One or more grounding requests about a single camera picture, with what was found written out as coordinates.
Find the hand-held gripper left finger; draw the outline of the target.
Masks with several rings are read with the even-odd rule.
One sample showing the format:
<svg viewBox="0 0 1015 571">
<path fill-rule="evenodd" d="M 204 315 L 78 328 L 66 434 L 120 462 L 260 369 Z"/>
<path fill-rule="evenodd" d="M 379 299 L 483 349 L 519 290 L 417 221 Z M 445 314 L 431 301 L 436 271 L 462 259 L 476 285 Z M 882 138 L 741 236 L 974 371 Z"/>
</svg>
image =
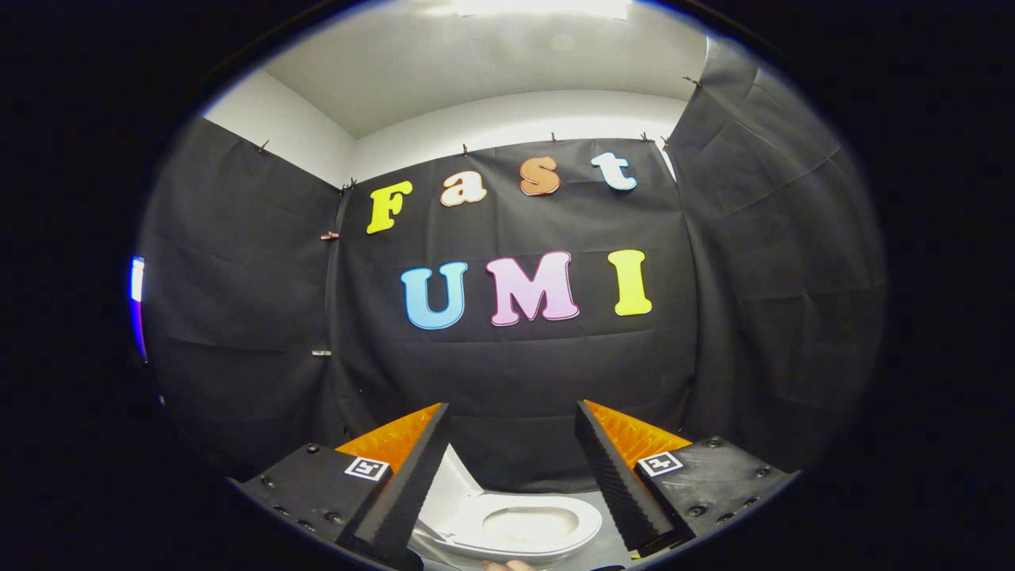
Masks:
<svg viewBox="0 0 1015 571">
<path fill-rule="evenodd" d="M 408 543 L 447 448 L 450 406 L 421 408 L 341 446 L 307 443 L 238 489 L 309 541 L 377 570 L 419 570 Z"/>
</svg>

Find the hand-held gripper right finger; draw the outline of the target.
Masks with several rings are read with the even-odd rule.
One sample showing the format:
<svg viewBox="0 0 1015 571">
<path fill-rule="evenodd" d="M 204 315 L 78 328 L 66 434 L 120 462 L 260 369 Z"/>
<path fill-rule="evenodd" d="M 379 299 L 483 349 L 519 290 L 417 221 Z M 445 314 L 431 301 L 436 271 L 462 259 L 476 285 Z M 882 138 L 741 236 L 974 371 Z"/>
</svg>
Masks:
<svg viewBox="0 0 1015 571">
<path fill-rule="evenodd" d="M 689 441 L 588 399 L 574 434 L 626 548 L 680 550 L 761 509 L 797 481 L 723 437 Z"/>
</svg>

